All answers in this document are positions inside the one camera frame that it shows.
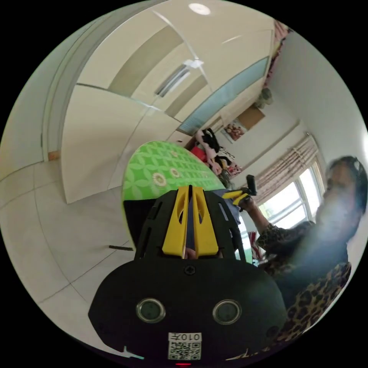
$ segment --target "woman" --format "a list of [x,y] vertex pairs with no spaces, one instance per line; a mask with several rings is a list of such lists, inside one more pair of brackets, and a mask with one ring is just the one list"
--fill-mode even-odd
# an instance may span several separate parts
[[288,311],[275,343],[290,341],[312,326],[350,275],[347,243],[366,212],[367,173],[357,158],[345,156],[332,162],[326,178],[315,223],[281,229],[267,221],[252,199],[241,204],[260,234],[257,244],[266,251],[267,261],[260,267],[278,284]]

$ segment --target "sticker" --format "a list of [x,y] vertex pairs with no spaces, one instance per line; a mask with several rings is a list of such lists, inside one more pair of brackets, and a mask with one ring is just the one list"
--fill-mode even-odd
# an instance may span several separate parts
[[202,333],[169,332],[168,359],[200,360],[202,352]]

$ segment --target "ceiling light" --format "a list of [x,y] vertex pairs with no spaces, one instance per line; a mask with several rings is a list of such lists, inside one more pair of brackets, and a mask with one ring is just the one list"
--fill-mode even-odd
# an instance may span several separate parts
[[202,4],[193,3],[193,4],[189,4],[188,6],[190,10],[200,15],[208,15],[211,13],[209,8],[207,8],[205,5],[202,5]]
[[194,60],[194,61],[193,60],[185,60],[183,62],[183,64],[186,65],[186,66],[189,66],[193,69],[197,69],[203,64],[203,61],[201,61],[201,60]]

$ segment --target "white wall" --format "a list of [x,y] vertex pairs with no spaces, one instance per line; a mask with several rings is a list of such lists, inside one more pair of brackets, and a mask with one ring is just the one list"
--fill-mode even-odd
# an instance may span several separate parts
[[[299,117],[285,105],[280,95],[273,90],[272,95],[274,102],[271,105],[265,106],[262,110],[265,117],[238,141],[230,143],[221,131],[215,134],[219,144],[235,156],[235,162],[239,166],[246,166],[265,152],[298,121]],[[259,174],[277,158],[282,156],[290,147],[298,143],[303,138],[305,131],[305,125],[303,122],[300,122],[299,127],[284,137],[276,146],[249,166],[249,168],[237,175],[232,182],[236,186],[241,186],[246,182],[246,176],[248,174]]]
[[[368,132],[348,87],[324,56],[297,33],[285,42],[270,88],[314,135],[326,162],[357,156],[368,170]],[[368,238],[368,215],[348,245],[355,271]]]

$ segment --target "window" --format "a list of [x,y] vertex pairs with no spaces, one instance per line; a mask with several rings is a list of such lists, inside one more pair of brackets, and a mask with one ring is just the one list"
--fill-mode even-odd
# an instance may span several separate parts
[[[306,169],[294,182],[260,205],[267,220],[284,229],[292,228],[303,221],[314,221],[322,200],[320,171],[317,163]],[[248,262],[251,262],[251,246],[244,221],[239,225],[243,247]]]

